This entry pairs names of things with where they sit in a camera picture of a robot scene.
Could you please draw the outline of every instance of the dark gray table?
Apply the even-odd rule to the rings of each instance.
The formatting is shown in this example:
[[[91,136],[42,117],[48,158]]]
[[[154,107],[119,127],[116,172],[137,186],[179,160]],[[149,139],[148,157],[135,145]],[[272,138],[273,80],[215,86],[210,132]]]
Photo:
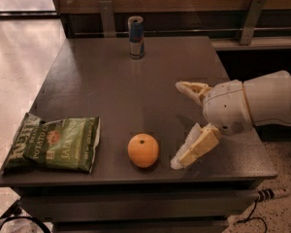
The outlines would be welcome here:
[[[175,83],[216,85],[228,80],[206,37],[146,38],[145,56],[139,60],[130,58],[128,39],[66,40],[31,113],[45,120],[100,117],[101,144],[93,170],[90,174],[1,171],[0,186],[18,192],[22,206],[32,215],[56,223],[239,213],[256,198],[252,189],[276,176],[255,131],[223,137],[218,147],[187,170],[170,168],[171,158],[194,123],[207,124],[201,108],[180,94]],[[131,164],[127,154],[129,140],[140,132],[153,135],[160,146],[158,161],[146,170]],[[224,206],[227,198],[229,205]],[[133,210],[147,206],[148,201],[156,208],[154,213]],[[87,213],[81,217],[67,213],[68,204]]]

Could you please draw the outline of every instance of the dark can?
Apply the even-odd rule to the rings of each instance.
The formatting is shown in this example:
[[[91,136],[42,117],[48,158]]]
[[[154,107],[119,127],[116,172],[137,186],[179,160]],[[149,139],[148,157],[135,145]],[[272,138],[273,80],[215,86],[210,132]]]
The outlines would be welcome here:
[[[141,58],[145,54],[144,19],[134,16],[128,18],[130,56]]]

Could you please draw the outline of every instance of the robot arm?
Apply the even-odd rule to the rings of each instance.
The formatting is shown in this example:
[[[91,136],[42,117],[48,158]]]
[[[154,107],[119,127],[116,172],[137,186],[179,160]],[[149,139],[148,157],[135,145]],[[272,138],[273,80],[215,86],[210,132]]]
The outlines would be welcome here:
[[[286,71],[213,88],[188,82],[179,82],[176,87],[203,108],[209,124],[193,127],[171,161],[174,169],[187,167],[212,150],[221,135],[235,135],[265,124],[291,126],[291,76]]]

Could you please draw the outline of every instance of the floor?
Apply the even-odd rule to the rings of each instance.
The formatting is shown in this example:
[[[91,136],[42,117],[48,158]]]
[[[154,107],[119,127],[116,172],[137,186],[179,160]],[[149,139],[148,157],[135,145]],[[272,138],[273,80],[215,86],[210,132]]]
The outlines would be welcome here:
[[[29,111],[53,59],[63,41],[59,20],[0,21],[0,167],[25,112]],[[291,190],[291,140],[266,141],[265,148],[278,171],[278,177],[263,182],[259,189],[288,188]],[[0,216],[17,199],[9,188],[0,188]],[[229,218],[230,227],[224,233],[264,232],[261,220],[235,224],[251,212]],[[262,217],[268,232],[291,232],[291,195],[258,203],[254,217]],[[23,226],[6,232],[35,232]]]

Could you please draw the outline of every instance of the chip bag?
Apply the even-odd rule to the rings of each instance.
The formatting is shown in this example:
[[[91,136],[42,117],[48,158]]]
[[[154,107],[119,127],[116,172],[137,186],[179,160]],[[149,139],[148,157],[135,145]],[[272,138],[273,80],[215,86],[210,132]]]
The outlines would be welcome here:
[[[48,168],[90,172],[99,136],[98,117],[43,123],[31,135],[23,157]]]
[[[6,170],[35,164],[33,161],[24,158],[23,152],[29,143],[29,139],[36,134],[40,124],[42,124],[42,120],[39,117],[29,113],[25,114],[13,139],[9,159],[5,166]]]

